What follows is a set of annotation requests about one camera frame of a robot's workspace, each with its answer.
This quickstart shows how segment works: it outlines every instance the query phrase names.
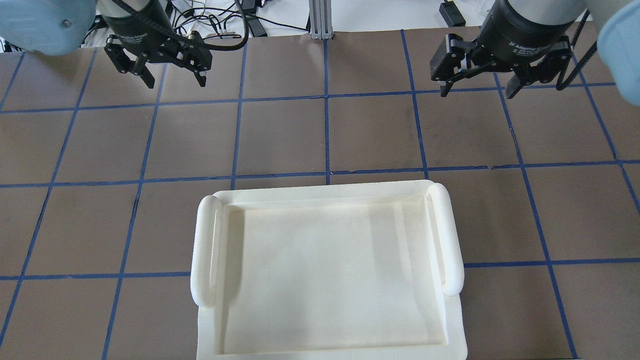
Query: metal post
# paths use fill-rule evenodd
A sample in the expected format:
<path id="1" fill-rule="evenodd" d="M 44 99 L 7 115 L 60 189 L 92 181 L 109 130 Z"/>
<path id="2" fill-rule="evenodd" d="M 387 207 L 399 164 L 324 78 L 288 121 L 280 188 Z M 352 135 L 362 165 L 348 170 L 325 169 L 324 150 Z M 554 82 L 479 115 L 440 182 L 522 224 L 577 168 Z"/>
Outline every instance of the metal post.
<path id="1" fill-rule="evenodd" d="M 309 0 L 311 38 L 333 38 L 331 25 L 331 0 Z"/>

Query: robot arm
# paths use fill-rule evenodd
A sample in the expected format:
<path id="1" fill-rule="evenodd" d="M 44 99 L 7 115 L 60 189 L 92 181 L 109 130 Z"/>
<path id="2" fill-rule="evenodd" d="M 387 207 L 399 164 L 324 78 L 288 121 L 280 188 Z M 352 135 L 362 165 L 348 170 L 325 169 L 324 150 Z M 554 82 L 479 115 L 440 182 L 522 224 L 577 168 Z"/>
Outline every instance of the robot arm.
<path id="1" fill-rule="evenodd" d="M 506 86 L 509 99 L 523 86 L 549 83 L 558 75 L 556 88 L 562 90 L 596 51 L 594 44 L 563 81 L 575 45 L 564 32 L 587 7 L 600 30 L 601 57 L 619 91 L 640 106 L 640 0 L 496 0 L 477 38 L 446 36 L 431 59 L 431 79 L 439 82 L 443 97 L 455 82 L 486 71 L 514 72 Z"/>

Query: rounded tray handle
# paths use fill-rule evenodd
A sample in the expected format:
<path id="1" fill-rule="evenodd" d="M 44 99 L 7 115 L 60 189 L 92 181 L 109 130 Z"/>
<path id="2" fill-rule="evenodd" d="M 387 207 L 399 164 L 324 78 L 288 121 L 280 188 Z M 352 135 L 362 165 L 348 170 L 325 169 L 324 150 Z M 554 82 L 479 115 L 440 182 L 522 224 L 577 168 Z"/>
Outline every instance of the rounded tray handle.
<path id="1" fill-rule="evenodd" d="M 433 203 L 438 239 L 444 264 L 442 291 L 447 296 L 456 296 L 465 282 L 465 268 L 460 252 L 456 222 L 453 219 L 451 198 L 442 184 L 433 184 L 427 189 L 427 200 Z"/>
<path id="2" fill-rule="evenodd" d="M 196 234 L 191 262 L 191 296 L 200 307 L 215 303 L 216 280 L 211 276 L 213 243 L 220 233 L 222 203 L 209 195 L 200 201 L 196 220 Z"/>

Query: white plastic bin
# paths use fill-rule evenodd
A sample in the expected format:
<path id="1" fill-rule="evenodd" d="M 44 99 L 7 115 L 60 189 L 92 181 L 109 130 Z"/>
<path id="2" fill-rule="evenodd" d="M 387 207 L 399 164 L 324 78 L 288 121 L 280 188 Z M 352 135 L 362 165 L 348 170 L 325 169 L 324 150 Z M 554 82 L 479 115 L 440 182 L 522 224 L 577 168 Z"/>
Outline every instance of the white plastic bin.
<path id="1" fill-rule="evenodd" d="M 449 194 L 428 180 L 207 196 L 198 360 L 462 360 Z"/>

